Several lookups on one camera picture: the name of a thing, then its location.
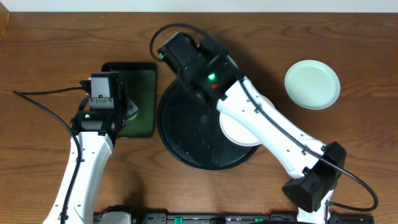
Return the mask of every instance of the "green tray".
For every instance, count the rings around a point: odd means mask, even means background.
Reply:
[[[127,121],[119,138],[150,137],[154,133],[156,66],[153,63],[108,62],[102,72],[118,71],[128,85],[128,94],[138,107],[138,115]]]

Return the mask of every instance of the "round black tray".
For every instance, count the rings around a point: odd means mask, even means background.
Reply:
[[[157,111],[160,138],[184,164],[200,170],[225,170],[250,158],[259,146],[231,142],[220,127],[220,112],[199,105],[174,81],[163,94]]]

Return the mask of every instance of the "white wall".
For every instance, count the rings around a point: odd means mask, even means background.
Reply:
[[[398,0],[0,0],[11,12],[398,12]]]

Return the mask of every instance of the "wooden table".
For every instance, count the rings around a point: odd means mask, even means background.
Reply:
[[[376,223],[397,223],[397,21],[397,14],[12,13],[0,41],[0,222],[45,219],[70,148],[70,136],[53,118],[11,90],[77,86],[105,62],[153,62],[152,34],[164,24],[188,22],[224,42],[258,90],[298,127],[323,142],[340,142],[348,153],[346,168],[379,196],[372,212]],[[341,93],[330,108],[307,110],[287,97],[284,75],[305,59],[325,62],[338,74]],[[157,65],[159,102],[175,75]],[[65,121],[82,98],[79,91],[35,97]],[[288,180],[263,147],[231,170],[189,168],[165,149],[155,130],[151,138],[118,140],[95,209],[125,203],[138,212],[294,212],[281,191]],[[362,207],[372,202],[347,177],[333,200]]]

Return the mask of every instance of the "green light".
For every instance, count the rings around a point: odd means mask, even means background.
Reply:
[[[214,80],[216,78],[216,74],[212,73],[207,78],[210,80]]]

